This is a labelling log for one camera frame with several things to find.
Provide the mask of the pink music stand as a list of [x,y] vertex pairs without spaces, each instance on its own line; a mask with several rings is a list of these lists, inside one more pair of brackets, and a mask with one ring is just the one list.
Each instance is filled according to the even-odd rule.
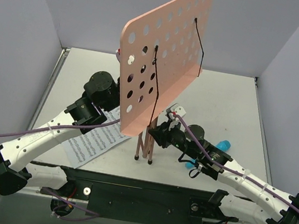
[[120,131],[153,160],[159,115],[201,73],[213,0],[172,0],[131,19],[120,38]]

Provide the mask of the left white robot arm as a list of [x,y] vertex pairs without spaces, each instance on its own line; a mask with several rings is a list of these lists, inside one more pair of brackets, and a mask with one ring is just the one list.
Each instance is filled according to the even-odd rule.
[[68,196],[74,189],[60,166],[44,165],[35,159],[95,128],[106,126],[105,112],[120,106],[120,81],[108,72],[93,74],[82,96],[43,126],[0,143],[0,194],[12,195],[24,187],[48,187]]

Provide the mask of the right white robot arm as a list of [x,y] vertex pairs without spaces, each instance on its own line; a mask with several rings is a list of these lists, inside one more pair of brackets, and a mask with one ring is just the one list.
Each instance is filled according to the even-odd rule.
[[210,199],[206,206],[212,217],[224,215],[252,224],[299,224],[299,193],[293,196],[257,178],[206,141],[201,126],[191,125],[184,131],[180,126],[171,126],[169,120],[148,132],[157,145],[164,149],[174,146],[193,159],[197,174],[210,176],[246,196],[242,199],[216,191],[215,199]]

